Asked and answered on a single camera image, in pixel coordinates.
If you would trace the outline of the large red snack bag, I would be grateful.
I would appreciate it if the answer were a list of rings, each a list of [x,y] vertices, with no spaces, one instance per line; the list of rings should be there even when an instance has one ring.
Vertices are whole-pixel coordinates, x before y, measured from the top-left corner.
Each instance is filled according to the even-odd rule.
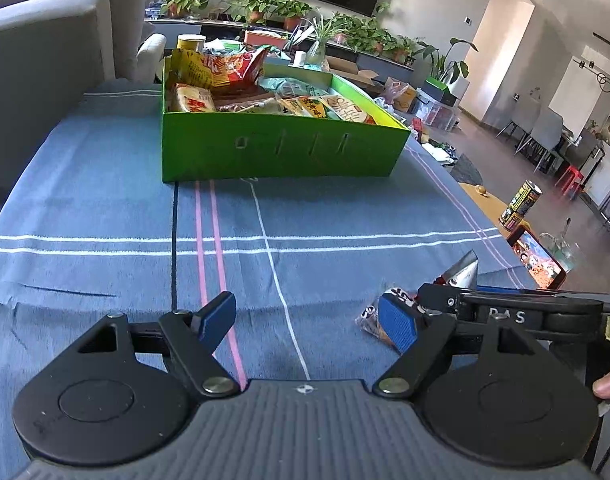
[[[375,125],[375,119],[365,112],[362,108],[356,105],[344,96],[337,96],[336,94],[327,94],[321,96],[322,102],[329,107],[330,110],[337,115],[338,118],[345,122],[357,122],[357,124],[369,124]]]

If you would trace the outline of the orange bread packet red text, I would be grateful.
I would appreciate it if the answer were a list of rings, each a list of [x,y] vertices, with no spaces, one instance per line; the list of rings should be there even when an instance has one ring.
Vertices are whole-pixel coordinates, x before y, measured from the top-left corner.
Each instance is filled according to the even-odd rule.
[[[191,84],[176,84],[171,97],[171,110],[183,113],[212,113],[216,112],[216,106],[209,90]]]

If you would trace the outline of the yellow chip snack bag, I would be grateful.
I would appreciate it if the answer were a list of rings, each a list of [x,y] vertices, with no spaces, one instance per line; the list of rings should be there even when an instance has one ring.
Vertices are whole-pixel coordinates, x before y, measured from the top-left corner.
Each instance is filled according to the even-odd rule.
[[[311,118],[327,118],[328,107],[325,102],[318,98],[309,96],[298,96],[297,98],[280,98],[278,100],[285,114]]]

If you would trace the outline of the green snack bag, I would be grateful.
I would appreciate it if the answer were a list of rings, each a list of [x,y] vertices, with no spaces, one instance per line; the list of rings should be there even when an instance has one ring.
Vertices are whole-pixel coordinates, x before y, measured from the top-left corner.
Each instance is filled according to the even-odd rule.
[[[313,84],[291,77],[261,77],[257,84],[265,91],[284,99],[299,96],[326,96],[329,93],[326,88],[318,88]]]

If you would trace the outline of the yellow red striped snack bag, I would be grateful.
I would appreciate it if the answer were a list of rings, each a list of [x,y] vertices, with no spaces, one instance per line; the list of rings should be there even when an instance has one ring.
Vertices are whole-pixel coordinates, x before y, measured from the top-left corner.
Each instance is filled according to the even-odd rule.
[[[255,86],[268,51],[268,46],[233,54],[176,49],[171,53],[171,69],[183,84],[231,93]]]

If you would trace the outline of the smartphone with red case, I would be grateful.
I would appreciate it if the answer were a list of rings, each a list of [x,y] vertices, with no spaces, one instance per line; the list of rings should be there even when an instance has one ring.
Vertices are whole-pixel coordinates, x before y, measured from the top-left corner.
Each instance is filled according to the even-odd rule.
[[[564,283],[567,271],[524,224],[512,231],[507,242],[539,289],[555,290]]]

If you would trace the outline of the yellow black drink can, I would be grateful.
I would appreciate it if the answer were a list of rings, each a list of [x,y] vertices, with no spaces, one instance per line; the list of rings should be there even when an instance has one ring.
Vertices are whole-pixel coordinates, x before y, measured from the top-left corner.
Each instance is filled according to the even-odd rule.
[[[499,223],[508,231],[513,231],[540,196],[542,196],[542,190],[538,185],[531,180],[525,180],[499,216]]]

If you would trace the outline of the blue striped tablecloth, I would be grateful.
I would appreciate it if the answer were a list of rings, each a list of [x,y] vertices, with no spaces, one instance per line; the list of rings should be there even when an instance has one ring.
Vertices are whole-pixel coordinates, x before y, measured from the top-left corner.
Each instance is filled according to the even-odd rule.
[[[0,212],[0,479],[27,462],[15,396],[104,315],[153,321],[237,300],[216,356],[239,379],[360,378],[394,360],[356,316],[462,255],[479,281],[529,288],[505,237],[408,142],[386,178],[166,184],[161,92],[114,80],[48,135]]]

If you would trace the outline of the green cardboard box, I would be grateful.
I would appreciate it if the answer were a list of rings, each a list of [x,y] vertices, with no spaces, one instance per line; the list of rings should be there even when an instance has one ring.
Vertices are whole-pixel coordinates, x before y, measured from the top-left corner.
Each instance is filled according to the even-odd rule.
[[[249,177],[387,177],[409,129],[340,76],[268,63],[264,74],[325,86],[371,124],[294,115],[171,112],[162,104],[162,180]]]

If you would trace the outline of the tv console cabinet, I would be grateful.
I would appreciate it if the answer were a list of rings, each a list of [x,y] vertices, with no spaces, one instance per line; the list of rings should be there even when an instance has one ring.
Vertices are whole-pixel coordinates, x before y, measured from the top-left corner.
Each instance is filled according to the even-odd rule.
[[[143,37],[150,34],[162,34],[166,38],[166,49],[171,50],[176,44],[176,37],[180,34],[202,34],[208,40],[227,39],[242,40],[247,30],[259,30],[260,32],[271,32],[272,34],[287,40],[289,33],[282,29],[265,26],[247,26],[243,23],[211,21],[211,20],[173,20],[172,18],[146,18],[143,25]],[[343,44],[328,42],[327,55],[335,58],[343,58],[345,61],[355,62],[360,70],[373,70],[378,74],[378,81],[384,82],[387,77],[400,81],[412,82],[413,69],[388,58],[380,58],[375,54],[354,51]]]

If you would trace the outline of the open cardboard box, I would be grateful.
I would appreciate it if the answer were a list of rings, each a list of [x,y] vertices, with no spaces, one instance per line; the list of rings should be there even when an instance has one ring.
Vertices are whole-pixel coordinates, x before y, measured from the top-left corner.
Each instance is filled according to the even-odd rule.
[[[361,70],[355,62],[331,55],[326,56],[326,61],[331,73],[353,81],[357,86],[372,87],[377,83],[375,77],[378,73],[373,70]]]

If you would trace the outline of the yellow tin can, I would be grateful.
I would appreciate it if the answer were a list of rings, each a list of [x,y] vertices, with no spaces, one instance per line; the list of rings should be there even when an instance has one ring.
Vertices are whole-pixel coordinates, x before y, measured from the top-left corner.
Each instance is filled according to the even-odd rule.
[[[177,36],[176,48],[179,50],[189,50],[203,52],[206,38],[200,34],[182,34]]]

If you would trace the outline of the white small bottle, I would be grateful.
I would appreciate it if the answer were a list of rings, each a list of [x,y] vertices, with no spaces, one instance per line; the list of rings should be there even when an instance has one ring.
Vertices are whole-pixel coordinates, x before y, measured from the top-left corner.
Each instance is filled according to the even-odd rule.
[[[305,51],[296,51],[294,53],[292,65],[295,67],[302,67],[305,64],[307,53]]]

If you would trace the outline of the orange storage box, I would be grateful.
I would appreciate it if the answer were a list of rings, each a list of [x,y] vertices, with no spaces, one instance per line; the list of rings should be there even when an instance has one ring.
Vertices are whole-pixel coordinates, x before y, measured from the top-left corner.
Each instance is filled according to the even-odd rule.
[[[267,32],[267,30],[250,30],[244,32],[244,44],[249,47],[270,46],[282,50],[287,43],[287,38],[277,32]]]

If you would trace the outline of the glass vase with plant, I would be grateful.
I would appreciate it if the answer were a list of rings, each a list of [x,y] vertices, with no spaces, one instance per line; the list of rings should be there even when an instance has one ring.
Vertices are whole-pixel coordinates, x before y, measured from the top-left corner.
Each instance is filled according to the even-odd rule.
[[[311,14],[307,16],[306,24],[314,34],[314,42],[306,53],[304,64],[320,70],[326,59],[327,43],[334,40],[338,34],[346,32],[345,18],[341,13],[330,16]]]

